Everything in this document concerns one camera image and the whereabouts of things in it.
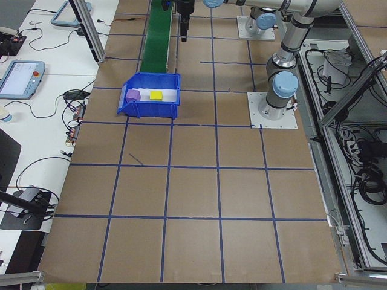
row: grid of blue tape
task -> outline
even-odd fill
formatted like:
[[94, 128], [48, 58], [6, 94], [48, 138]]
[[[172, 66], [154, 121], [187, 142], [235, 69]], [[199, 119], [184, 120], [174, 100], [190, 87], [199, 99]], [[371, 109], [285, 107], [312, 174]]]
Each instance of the grid of blue tape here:
[[[167, 233], [167, 220], [168, 219], [174, 219], [174, 220], [206, 220], [206, 221], [218, 221], [219, 222], [219, 235], [220, 235], [220, 253], [221, 253], [221, 276], [222, 276], [222, 283], [226, 283], [225, 279], [225, 269], [224, 269], [224, 258], [223, 258], [223, 232], [222, 232], [222, 221], [271, 221], [273, 222], [273, 228], [275, 232], [275, 240], [276, 240], [276, 248], [278, 252], [278, 260], [279, 260], [279, 266], [280, 266], [280, 271], [281, 271], [281, 278], [282, 282], [285, 283], [285, 273], [284, 273], [284, 267], [282, 264], [282, 257], [281, 257], [281, 249], [279, 246], [279, 239], [278, 239], [278, 231], [277, 231], [277, 226], [276, 223], [281, 221], [281, 222], [286, 222], [286, 221], [292, 221], [292, 222], [305, 222], [305, 221], [312, 221], [312, 222], [322, 222], [322, 221], [327, 221], [327, 219], [318, 219], [318, 218], [279, 218], [275, 216], [275, 211], [274, 211], [274, 206], [273, 206], [273, 198], [272, 198], [272, 192], [271, 192], [271, 187], [270, 187], [270, 178], [269, 178], [269, 171], [271, 170], [301, 170], [301, 171], [313, 171], [313, 168], [279, 168], [279, 167], [269, 167], [267, 164], [267, 159], [266, 159], [266, 152], [265, 152], [265, 144], [264, 144], [264, 131], [262, 128], [257, 130], [257, 134], [261, 137], [261, 146], [262, 146], [262, 152], [263, 152], [263, 157], [264, 157], [264, 167], [221, 167], [219, 164], [219, 144], [218, 144], [218, 128], [219, 127], [250, 127], [250, 126], [231, 126], [231, 125], [220, 125], [218, 124], [217, 120], [217, 111], [216, 111], [216, 95], [217, 93], [220, 92], [228, 92], [228, 91], [217, 91], [216, 90], [216, 78], [215, 78], [215, 64], [217, 63], [222, 63], [222, 64], [231, 64], [229, 62], [215, 62], [214, 61], [214, 49], [213, 49], [213, 19], [220, 18], [220, 19], [235, 19], [235, 18], [222, 18], [222, 17], [213, 17], [212, 11], [210, 12], [211, 15], [210, 17], [202, 17], [202, 16], [193, 16], [193, 17], [198, 17], [198, 18], [210, 18], [211, 19], [211, 37], [194, 37], [194, 36], [189, 36], [189, 38], [205, 38], [205, 39], [211, 39], [212, 41], [212, 61], [211, 62], [203, 62], [203, 63], [208, 63], [212, 64], [212, 72], [213, 72], [213, 91], [202, 91], [202, 90], [182, 90], [182, 91], [197, 91], [197, 92], [212, 92], [213, 93], [213, 98], [214, 98], [214, 104], [215, 104], [215, 124], [208, 124], [208, 125], [202, 125], [202, 124], [175, 124], [174, 121], [172, 120], [170, 124], [152, 124], [152, 123], [131, 123], [129, 117], [126, 118], [125, 122], [94, 122], [94, 121], [84, 121], [84, 123], [91, 123], [91, 124], [124, 124], [125, 125], [125, 133], [122, 139], [122, 148], [120, 152], [120, 158], [119, 158], [119, 163], [118, 164], [94, 164], [94, 163], [72, 163], [71, 166], [114, 166], [117, 167], [117, 174], [115, 177], [115, 183], [114, 183], [114, 190], [112, 194], [112, 199], [111, 199], [111, 206], [109, 210], [109, 214], [56, 214], [57, 217], [61, 218], [107, 218], [108, 219], [108, 224], [106, 227], [106, 233], [105, 233], [105, 240], [103, 244], [103, 251], [102, 251], [102, 256], [100, 259], [100, 267], [99, 267], [99, 273], [98, 273], [98, 278], [97, 281], [99, 282], [102, 276], [102, 271], [103, 271], [103, 263], [105, 259], [105, 253], [106, 253], [106, 246], [108, 243], [108, 236], [109, 236], [109, 229], [110, 229], [110, 223], [112, 219], [158, 219], [158, 220], [163, 220], [163, 239], [162, 239], [162, 252], [161, 252], [161, 273], [160, 273], [160, 282], [163, 282], [164, 280], [164, 257], [165, 257], [165, 243], [166, 243], [166, 233]], [[148, 14], [130, 14], [130, 13], [117, 13], [117, 15], [136, 15], [136, 16], [145, 16]], [[143, 34], [110, 34], [110, 35], [121, 35], [121, 36], [141, 36], [141, 46], [140, 46], [140, 52], [138, 55], [138, 59], [125, 59], [125, 58], [118, 58], [118, 57], [110, 57], [111, 59], [117, 59], [117, 60], [133, 60], [137, 61], [137, 69], [139, 69], [140, 65], [140, 54], [143, 48], [143, 44], [145, 41], [145, 29], [146, 29], [146, 22], [145, 22], [145, 27]], [[177, 37], [177, 46], [176, 46], [176, 52], [178, 54], [178, 47], [179, 47], [179, 31], [176, 36], [171, 36], [171, 37]], [[254, 75], [253, 75], [253, 66], [254, 65], [265, 65], [264, 63], [253, 63], [252, 62], [252, 55], [250, 51], [250, 43], [247, 41], [247, 46], [248, 46], [248, 52], [249, 52], [249, 59], [250, 63], [235, 63], [233, 62], [232, 64], [239, 64], [239, 65], [248, 65], [250, 66], [251, 74], [252, 74], [252, 82], [253, 82], [253, 87], [255, 91], [255, 82], [254, 82]], [[94, 89], [119, 89], [121, 88], [111, 88], [111, 87], [94, 87]], [[128, 128], [129, 125], [144, 125], [144, 126], [170, 126], [171, 131], [170, 131], [170, 140], [169, 140], [169, 156], [168, 156], [168, 165], [166, 166], [161, 166], [161, 165], [133, 165], [133, 164], [122, 164], [122, 158], [123, 158], [123, 151], [125, 148], [125, 140], [126, 140], [126, 135], [128, 133]], [[214, 127], [215, 128], [215, 142], [216, 142], [216, 166], [173, 166], [171, 165], [171, 155], [172, 155], [172, 139], [173, 139], [173, 131], [175, 126], [207, 126], [207, 127]], [[114, 215], [112, 213], [113, 211], [113, 206], [114, 206], [114, 199], [115, 199], [115, 193], [117, 189], [117, 184], [118, 184], [118, 179], [119, 179], [119, 174], [120, 174], [120, 169], [121, 167], [160, 167], [160, 168], [167, 168], [167, 186], [166, 186], [166, 197], [165, 197], [165, 204], [164, 204], [164, 215], [163, 216], [130, 216], [130, 215]], [[216, 169], [217, 171], [217, 185], [218, 185], [218, 217], [185, 217], [185, 216], [169, 216], [167, 213], [168, 210], [168, 194], [169, 194], [169, 175], [170, 175], [170, 170], [171, 168], [188, 168], [188, 169]], [[241, 169], [241, 170], [264, 170], [266, 179], [267, 179], [267, 187], [268, 187], [268, 194], [269, 194], [269, 200], [270, 200], [270, 207], [271, 207], [271, 212], [272, 216], [271, 217], [223, 217], [222, 212], [221, 212], [221, 192], [220, 192], [220, 170], [231, 170], [231, 169]]]

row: blue plastic bin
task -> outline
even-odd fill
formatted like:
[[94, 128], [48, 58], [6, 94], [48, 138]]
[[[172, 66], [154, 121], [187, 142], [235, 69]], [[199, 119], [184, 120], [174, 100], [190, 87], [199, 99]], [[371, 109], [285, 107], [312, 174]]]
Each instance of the blue plastic bin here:
[[[121, 97], [117, 114], [126, 113], [129, 116], [141, 117], [169, 117], [177, 118], [180, 105], [180, 80], [179, 74], [154, 74], [138, 72], [127, 80], [121, 90]], [[131, 101], [126, 102], [125, 96], [129, 89], [175, 89], [176, 101]]]

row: white metal plate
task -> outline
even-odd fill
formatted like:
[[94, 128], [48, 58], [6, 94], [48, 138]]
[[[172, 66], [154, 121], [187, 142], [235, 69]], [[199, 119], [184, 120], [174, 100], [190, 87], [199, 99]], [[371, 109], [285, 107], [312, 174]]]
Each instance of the white metal plate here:
[[264, 40], [264, 41], [274, 41], [276, 36], [274, 35], [274, 30], [269, 28], [262, 31], [259, 34], [250, 34], [246, 31], [245, 25], [250, 16], [238, 16], [236, 22], [238, 23], [238, 32], [240, 39], [246, 40]]
[[[293, 110], [286, 111], [285, 115], [278, 121], [268, 120], [258, 112], [259, 102], [266, 98], [266, 95], [266, 92], [247, 92], [252, 128], [297, 129], [297, 121]], [[287, 107], [291, 107], [291, 101], [289, 101]]]

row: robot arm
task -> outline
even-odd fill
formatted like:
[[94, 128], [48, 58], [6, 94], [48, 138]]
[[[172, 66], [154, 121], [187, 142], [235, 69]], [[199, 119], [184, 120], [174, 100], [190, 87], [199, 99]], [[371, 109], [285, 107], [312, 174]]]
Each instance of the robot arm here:
[[313, 26], [314, 18], [325, 16], [339, 8], [342, 0], [203, 0], [203, 2], [209, 8], [217, 8], [227, 3], [294, 12], [281, 47], [272, 57], [272, 62], [276, 66], [290, 69], [296, 66], [294, 57]]
[[255, 6], [277, 9], [279, 11], [288, 10], [300, 13], [305, 17], [320, 17], [337, 9], [342, 0], [204, 0], [204, 4], [210, 8], [222, 3], [235, 4], [238, 6]]
[[[194, 0], [163, 0], [164, 9], [169, 3], [177, 3], [180, 17], [182, 41], [187, 40], [189, 15], [194, 12]], [[325, 16], [339, 8], [342, 0], [203, 0], [209, 8], [217, 8], [223, 4], [270, 8], [279, 11], [294, 12], [280, 48], [268, 60], [266, 70], [269, 81], [269, 92], [266, 99], [259, 104], [259, 113], [269, 119], [280, 119], [288, 100], [294, 96], [298, 88], [298, 79], [291, 72], [296, 66], [296, 55], [303, 44], [316, 17]]]

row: purple cube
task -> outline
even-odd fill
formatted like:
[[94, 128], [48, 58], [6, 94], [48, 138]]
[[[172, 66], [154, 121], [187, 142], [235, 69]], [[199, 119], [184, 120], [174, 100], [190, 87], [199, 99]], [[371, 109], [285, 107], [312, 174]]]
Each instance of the purple cube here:
[[136, 89], [129, 89], [126, 93], [125, 100], [127, 103], [141, 100], [140, 91]]

